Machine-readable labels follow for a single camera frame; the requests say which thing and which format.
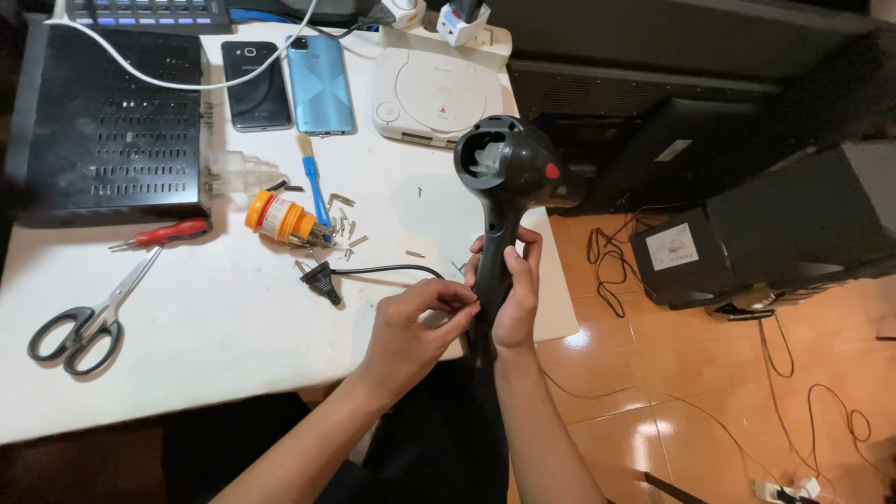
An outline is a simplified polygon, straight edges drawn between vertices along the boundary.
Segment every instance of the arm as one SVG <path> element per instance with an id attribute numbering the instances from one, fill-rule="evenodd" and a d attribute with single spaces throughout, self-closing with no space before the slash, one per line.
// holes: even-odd
<path id="1" fill-rule="evenodd" d="M 541 235 L 520 227 L 523 255 L 508 247 L 504 261 L 513 288 L 492 327 L 497 349 L 495 387 L 520 498 L 526 503 L 604 502 L 603 493 L 582 459 L 554 405 L 533 343 L 538 308 Z M 482 238 L 470 247 L 478 254 Z M 475 282 L 478 256 L 467 263 L 465 283 Z"/>
<path id="2" fill-rule="evenodd" d="M 452 318 L 427 329 L 417 319 L 428 309 Z M 470 289 L 437 279 L 380 301 L 358 369 L 212 502 L 314 502 L 374 422 L 423 379 L 478 310 Z"/>

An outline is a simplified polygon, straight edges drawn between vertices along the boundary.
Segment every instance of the red screwdriver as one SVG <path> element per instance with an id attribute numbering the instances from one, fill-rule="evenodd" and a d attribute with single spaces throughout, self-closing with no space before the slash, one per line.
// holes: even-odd
<path id="1" fill-rule="evenodd" d="M 196 239 L 211 231 L 211 219 L 194 217 L 186 219 L 172 226 L 157 228 L 144 233 L 137 233 L 135 239 L 119 243 L 109 247 L 110 250 L 119 252 L 131 248 L 144 248 L 153 245 L 165 245 L 179 239 Z"/>

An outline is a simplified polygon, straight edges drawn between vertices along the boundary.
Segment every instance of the orange tiled floor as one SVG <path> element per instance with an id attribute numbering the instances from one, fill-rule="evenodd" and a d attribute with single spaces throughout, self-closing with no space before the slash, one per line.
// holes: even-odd
<path id="1" fill-rule="evenodd" d="M 581 330 L 540 343 L 545 372 L 576 395 L 594 396 L 624 387 L 650 387 L 687 398 L 716 415 L 762 464 L 784 483 L 812 472 L 788 449 L 773 410 L 755 322 L 720 322 L 701 309 L 673 312 L 650 303 L 637 281 L 613 290 L 627 317 L 617 318 L 597 297 L 593 266 L 585 257 L 592 228 L 612 232 L 623 216 L 551 218 L 566 281 Z M 631 249 L 625 247 L 627 257 Z M 604 265 L 605 279 L 618 263 Z M 896 343 L 896 279 L 861 281 L 834 289 L 799 307 L 783 308 L 780 321 L 796 361 L 793 378 L 774 378 L 784 422 L 797 450 L 811 447 L 806 392 L 816 382 L 833 388 L 848 408 L 863 411 L 873 426 L 863 453 L 896 474 L 896 402 L 892 400 Z M 773 320 L 765 322 L 772 357 L 788 367 Z M 734 442 L 709 416 L 682 401 L 632 390 L 594 400 L 577 399 L 549 384 L 557 407 L 607 496 L 619 504 L 672 502 L 643 483 L 648 470 L 708 502 L 756 502 L 753 478 L 771 477 L 741 457 Z M 844 504 L 880 502 L 885 478 L 852 447 L 844 412 L 822 389 L 813 392 L 823 491 Z M 857 420 L 857 432 L 866 429 Z M 519 502 L 511 490 L 510 501 Z"/>

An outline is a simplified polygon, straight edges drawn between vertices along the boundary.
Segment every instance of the keyboard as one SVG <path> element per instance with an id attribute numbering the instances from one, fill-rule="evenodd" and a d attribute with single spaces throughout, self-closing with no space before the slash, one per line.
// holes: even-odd
<path id="1" fill-rule="evenodd" d="M 223 0 L 94 0 L 97 20 L 88 0 L 67 0 L 68 17 L 84 25 L 184 35 L 230 34 Z"/>

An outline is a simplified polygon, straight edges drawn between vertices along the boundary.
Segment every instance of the black hair dryer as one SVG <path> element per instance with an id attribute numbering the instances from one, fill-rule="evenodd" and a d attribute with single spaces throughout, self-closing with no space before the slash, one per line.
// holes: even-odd
<path id="1" fill-rule="evenodd" d="M 482 309 L 466 334 L 468 354 L 481 367 L 496 357 L 491 327 L 512 286 L 504 249 L 516 246 L 522 215 L 537 205 L 576 206 L 584 185 L 544 133 L 510 116 L 486 117 L 462 136 L 454 147 L 454 168 L 486 216 L 473 288 Z"/>

